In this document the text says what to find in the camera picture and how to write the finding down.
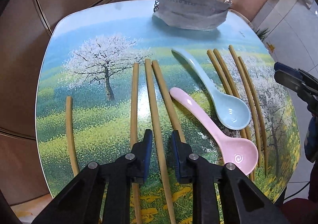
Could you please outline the blue gloved right hand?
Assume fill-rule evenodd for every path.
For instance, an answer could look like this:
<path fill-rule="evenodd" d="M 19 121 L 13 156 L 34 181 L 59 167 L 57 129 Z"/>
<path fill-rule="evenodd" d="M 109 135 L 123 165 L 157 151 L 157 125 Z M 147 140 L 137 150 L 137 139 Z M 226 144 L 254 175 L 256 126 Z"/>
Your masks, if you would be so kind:
<path fill-rule="evenodd" d="M 317 160 L 317 115 L 312 114 L 306 138 L 304 140 L 304 152 L 306 159 L 314 163 Z"/>

